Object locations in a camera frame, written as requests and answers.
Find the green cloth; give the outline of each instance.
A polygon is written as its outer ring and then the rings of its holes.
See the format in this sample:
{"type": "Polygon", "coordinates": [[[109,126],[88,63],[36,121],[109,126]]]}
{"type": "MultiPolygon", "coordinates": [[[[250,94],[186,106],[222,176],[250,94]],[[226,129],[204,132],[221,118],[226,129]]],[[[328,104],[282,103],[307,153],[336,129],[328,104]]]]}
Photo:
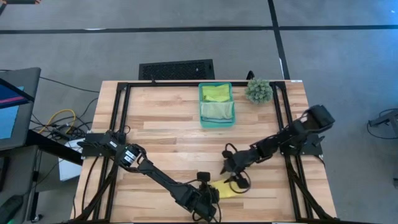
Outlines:
{"type": "Polygon", "coordinates": [[[201,88],[204,101],[229,101],[229,85],[203,86],[201,88]]]}
{"type": "Polygon", "coordinates": [[[231,119],[234,102],[200,104],[201,116],[214,119],[231,119]]]}

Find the small succulent plant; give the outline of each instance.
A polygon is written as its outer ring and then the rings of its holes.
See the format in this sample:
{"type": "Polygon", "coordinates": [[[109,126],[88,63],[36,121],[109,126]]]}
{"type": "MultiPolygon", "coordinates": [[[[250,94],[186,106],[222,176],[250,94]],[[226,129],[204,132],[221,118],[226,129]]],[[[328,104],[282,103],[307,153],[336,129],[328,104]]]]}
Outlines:
{"type": "Polygon", "coordinates": [[[253,79],[248,82],[245,94],[255,104],[267,103],[272,99],[272,88],[267,80],[253,79]]]}

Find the yellow cable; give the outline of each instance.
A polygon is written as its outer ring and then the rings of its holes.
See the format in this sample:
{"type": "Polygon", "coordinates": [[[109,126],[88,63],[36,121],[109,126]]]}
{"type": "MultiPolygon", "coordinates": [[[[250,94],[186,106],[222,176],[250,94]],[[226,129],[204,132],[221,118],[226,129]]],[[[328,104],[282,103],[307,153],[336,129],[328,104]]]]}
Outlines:
{"type": "Polygon", "coordinates": [[[64,110],[60,110],[58,112],[56,112],[55,114],[53,114],[51,116],[51,118],[49,119],[49,121],[47,122],[47,124],[39,131],[39,134],[42,133],[44,131],[44,129],[51,124],[51,121],[60,113],[66,112],[66,111],[70,111],[73,114],[73,121],[72,121],[72,125],[67,129],[67,133],[70,131],[70,129],[72,128],[72,126],[75,124],[76,121],[76,114],[73,110],[71,109],[64,109],[64,110]]]}

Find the teal plastic bin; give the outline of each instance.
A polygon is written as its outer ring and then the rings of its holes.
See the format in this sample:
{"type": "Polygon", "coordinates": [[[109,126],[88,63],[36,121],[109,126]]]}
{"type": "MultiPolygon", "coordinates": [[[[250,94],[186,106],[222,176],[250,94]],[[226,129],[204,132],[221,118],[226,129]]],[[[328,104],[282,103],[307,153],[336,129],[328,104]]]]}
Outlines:
{"type": "Polygon", "coordinates": [[[230,102],[233,102],[233,95],[232,95],[232,84],[230,82],[218,82],[218,83],[200,83],[199,84],[199,115],[200,115],[200,124],[203,128],[229,128],[232,127],[235,124],[235,104],[232,107],[232,122],[230,123],[215,123],[215,122],[210,122],[210,121],[204,121],[201,118],[201,102],[203,102],[203,93],[202,93],[202,87],[203,86],[220,86],[228,84],[229,85],[229,98],[230,102]]]}

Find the wooden table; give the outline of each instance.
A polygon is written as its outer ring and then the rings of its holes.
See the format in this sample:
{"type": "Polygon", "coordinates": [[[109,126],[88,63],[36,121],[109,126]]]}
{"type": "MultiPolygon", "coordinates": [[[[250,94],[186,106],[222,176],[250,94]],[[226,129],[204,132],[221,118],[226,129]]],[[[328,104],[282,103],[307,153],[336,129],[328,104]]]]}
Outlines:
{"type": "MultiPolygon", "coordinates": [[[[93,123],[96,133],[103,133],[109,127],[116,85],[115,81],[102,84],[93,123]]],[[[304,85],[302,82],[290,81],[286,81],[286,85],[293,119],[296,119],[308,108],[304,85]]],[[[279,130],[273,101],[261,106],[254,105],[245,98],[244,87],[234,86],[233,96],[236,124],[226,129],[202,129],[197,87],[133,87],[126,120],[131,127],[127,141],[144,147],[155,166],[176,181],[195,179],[198,171],[210,172],[212,180],[225,178],[227,174],[220,175],[220,170],[223,165],[221,152],[226,143],[233,143],[238,150],[245,150],[249,144],[279,130]]],[[[281,93],[279,100],[283,105],[281,93]]],[[[122,105],[119,105],[119,116],[122,105]]],[[[327,213],[335,216],[323,164],[314,156],[302,156],[302,160],[309,191],[327,213]]],[[[82,193],[93,161],[94,158],[88,158],[83,164],[75,198],[77,214],[81,212],[82,193]]],[[[90,178],[85,206],[97,190],[101,165],[102,159],[99,159],[90,178]]],[[[284,158],[275,153],[272,159],[251,166],[247,172],[252,179],[252,189],[244,195],[220,200],[222,221],[294,221],[284,158]]],[[[304,216],[305,207],[300,192],[298,197],[304,216]]],[[[107,198],[105,193],[100,218],[104,215],[107,198]]],[[[113,203],[112,222],[192,220],[191,214],[177,205],[159,184],[147,176],[130,174],[122,169],[118,172],[113,203]]]]}

